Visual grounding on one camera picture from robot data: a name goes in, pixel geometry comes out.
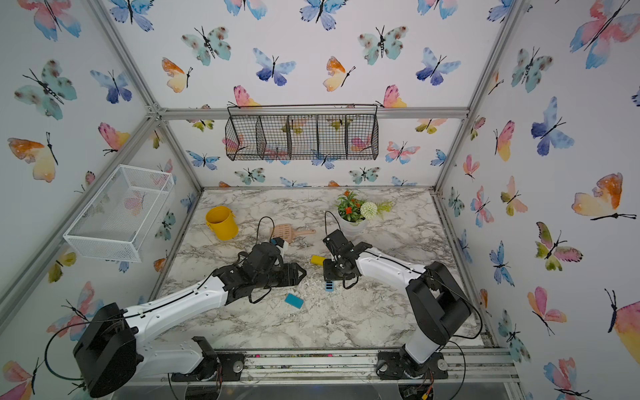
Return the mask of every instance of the blue object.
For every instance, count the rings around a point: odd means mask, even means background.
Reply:
[[[293,294],[289,293],[287,295],[287,298],[284,299],[285,303],[291,304],[292,306],[296,307],[296,308],[302,308],[302,304],[305,302],[304,300],[302,300],[301,298],[294,296]]]

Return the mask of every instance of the white flower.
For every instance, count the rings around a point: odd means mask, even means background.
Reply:
[[[374,202],[365,202],[360,207],[360,214],[367,220],[370,220],[378,215],[378,206]]]

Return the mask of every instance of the white marble surface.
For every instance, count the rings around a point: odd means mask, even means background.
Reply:
[[[204,336],[214,348],[337,348],[398,347],[417,325],[406,294],[372,278],[360,277],[354,288],[345,290],[336,282],[333,292],[324,289],[322,267],[309,262],[312,255],[329,257],[322,243],[324,211],[335,212],[335,199],[345,188],[309,189],[225,189],[210,190],[203,197],[184,236],[161,295],[194,284],[212,269],[234,262],[237,253],[250,251],[255,243],[258,220],[271,216],[276,224],[313,228],[317,233],[302,236],[290,245],[286,262],[298,262],[308,275],[297,287],[273,289],[258,304],[247,298],[212,310],[165,332],[162,340],[186,340]],[[426,188],[356,188],[362,197],[374,201],[393,200],[392,212],[384,220],[372,220],[369,228],[352,242],[365,241],[400,259],[429,264],[437,260],[449,266],[462,287],[451,248]],[[205,224],[207,211],[218,205],[231,208],[240,232],[223,242]],[[328,216],[329,232],[336,229]],[[262,221],[260,241],[269,237],[271,222]],[[264,291],[254,291],[258,298]],[[297,309],[284,302],[287,293],[303,299]],[[477,331],[472,317],[458,335]],[[459,344],[482,346],[482,340],[461,339]]]

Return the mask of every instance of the butterfly wallpaper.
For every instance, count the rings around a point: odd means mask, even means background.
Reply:
[[[458,166],[438,198],[527,398],[637,397],[639,30],[633,1],[536,2],[447,154]]]

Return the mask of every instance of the wire basket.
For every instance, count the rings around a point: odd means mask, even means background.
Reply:
[[[121,164],[63,237],[85,257],[140,262],[140,246],[167,212],[174,184],[170,173]]]
[[[260,106],[259,115],[250,108],[228,108],[225,144],[231,161],[378,156],[377,106]]]

